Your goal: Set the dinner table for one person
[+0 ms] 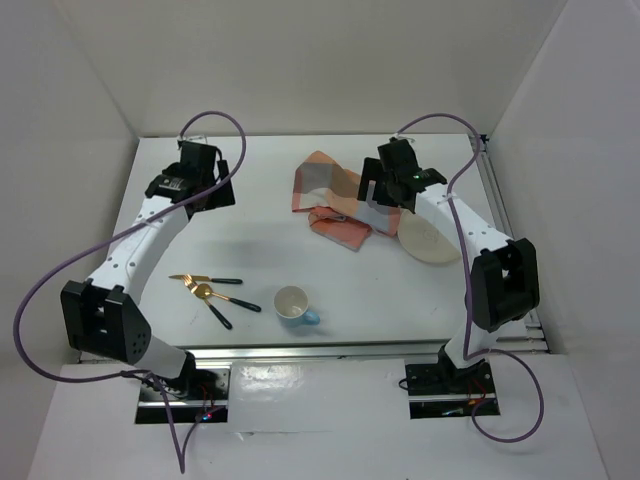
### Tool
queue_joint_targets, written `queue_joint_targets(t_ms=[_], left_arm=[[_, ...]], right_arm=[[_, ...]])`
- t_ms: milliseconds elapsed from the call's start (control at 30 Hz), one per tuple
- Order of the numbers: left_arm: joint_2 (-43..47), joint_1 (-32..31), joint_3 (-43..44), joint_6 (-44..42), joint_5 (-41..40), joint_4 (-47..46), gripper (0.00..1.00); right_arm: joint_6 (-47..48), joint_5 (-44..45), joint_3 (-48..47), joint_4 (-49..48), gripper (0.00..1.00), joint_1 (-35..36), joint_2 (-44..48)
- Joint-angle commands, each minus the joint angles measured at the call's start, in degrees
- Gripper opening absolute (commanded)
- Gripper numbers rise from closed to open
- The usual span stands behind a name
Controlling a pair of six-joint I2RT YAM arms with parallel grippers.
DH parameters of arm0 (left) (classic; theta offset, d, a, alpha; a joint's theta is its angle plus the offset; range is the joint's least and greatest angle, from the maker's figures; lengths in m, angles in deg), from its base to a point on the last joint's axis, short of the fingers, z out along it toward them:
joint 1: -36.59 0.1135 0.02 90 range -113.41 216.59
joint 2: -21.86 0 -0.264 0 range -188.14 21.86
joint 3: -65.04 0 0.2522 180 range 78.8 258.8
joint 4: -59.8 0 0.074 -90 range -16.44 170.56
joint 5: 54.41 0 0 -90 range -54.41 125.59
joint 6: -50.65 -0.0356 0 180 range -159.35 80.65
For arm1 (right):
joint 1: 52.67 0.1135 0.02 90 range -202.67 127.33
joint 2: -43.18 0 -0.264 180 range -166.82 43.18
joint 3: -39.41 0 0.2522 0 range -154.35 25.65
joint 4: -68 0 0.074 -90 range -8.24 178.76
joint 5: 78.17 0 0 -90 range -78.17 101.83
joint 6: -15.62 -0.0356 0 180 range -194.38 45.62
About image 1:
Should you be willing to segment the blue mug white inside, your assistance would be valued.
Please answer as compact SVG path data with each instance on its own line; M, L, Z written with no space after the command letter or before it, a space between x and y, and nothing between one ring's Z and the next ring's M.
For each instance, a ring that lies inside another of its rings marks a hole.
M310 309L306 291L298 286L285 286L278 290L273 303L280 323L287 329L320 323L319 315Z

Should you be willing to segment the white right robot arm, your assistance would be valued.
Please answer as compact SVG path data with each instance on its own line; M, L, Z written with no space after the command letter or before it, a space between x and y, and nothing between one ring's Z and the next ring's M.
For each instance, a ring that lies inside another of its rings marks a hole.
M467 319L438 352L423 381L448 392L469 383L504 326L539 304L536 250L527 239L513 240L491 227L454 193L435 169L392 166L364 160L358 198L398 206L429 222L460 247L465 275Z

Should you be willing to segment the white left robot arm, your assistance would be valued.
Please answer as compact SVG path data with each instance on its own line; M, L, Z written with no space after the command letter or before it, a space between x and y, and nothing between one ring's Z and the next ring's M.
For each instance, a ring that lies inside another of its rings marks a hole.
M174 238L197 212L234 204L225 160L179 161L149 184L134 232L83 282L70 281L61 305L70 346L154 374L157 388L184 399L214 375L194 356L158 339L139 308L143 290Z

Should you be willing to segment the cream round plate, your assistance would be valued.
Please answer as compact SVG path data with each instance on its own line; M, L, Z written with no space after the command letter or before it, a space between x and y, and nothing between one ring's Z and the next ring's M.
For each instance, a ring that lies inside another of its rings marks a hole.
M424 263L444 265L461 257L459 250L436 227L408 210L402 212L397 236L401 246Z

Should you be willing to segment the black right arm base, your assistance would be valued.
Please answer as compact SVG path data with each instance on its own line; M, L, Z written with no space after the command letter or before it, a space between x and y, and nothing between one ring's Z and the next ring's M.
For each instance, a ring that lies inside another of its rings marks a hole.
M405 365L398 387L408 395L412 420L498 416L500 414L492 370L486 361L469 373L446 379L436 364Z

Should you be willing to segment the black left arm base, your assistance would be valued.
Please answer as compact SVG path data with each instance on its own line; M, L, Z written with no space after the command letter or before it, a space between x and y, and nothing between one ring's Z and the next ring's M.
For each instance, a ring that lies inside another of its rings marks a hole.
M169 409L176 424L226 423L228 421L228 396L231 380L229 366L199 369L195 379L186 384L185 390L177 389L178 381L161 384L169 402ZM137 402L135 423L160 425L168 423L164 399L159 387L151 378L143 381Z

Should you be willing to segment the orange checkered cloth placemat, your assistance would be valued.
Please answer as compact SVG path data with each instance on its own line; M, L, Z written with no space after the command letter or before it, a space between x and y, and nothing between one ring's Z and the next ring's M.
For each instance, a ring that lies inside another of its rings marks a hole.
M395 236L400 209L376 204L371 189L359 200L360 179L315 151L295 171L291 211L305 213L314 233L351 251L358 251L373 232Z

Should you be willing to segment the gold spoon black handle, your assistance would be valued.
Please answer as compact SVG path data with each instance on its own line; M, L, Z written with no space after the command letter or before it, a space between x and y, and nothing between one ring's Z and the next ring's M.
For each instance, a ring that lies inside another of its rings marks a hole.
M201 299L216 298L216 299L224 300L226 302L229 302L231 304L237 305L239 307L242 307L244 309L247 309L247 310L250 310L250 311L253 311L253 312L256 312L256 313L259 313L259 312L262 311L261 307L256 305L256 304L253 304L253 303L250 303L250 302L247 302L247 301L244 301L244 300L240 300L240 299L237 299L235 297L225 296L223 294L215 292L207 284L199 284L195 288L194 293L198 298L201 298Z

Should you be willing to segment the gold fork black handle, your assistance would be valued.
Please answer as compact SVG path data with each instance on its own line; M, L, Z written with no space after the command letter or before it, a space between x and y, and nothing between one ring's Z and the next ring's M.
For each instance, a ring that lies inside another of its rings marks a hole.
M208 309L213 313L213 315L224 326L225 329L233 329L233 325L231 324L231 322L209 300L209 292L207 290L206 284L197 283L190 275L183 275L182 280L187 289L198 299L202 300L205 303Z

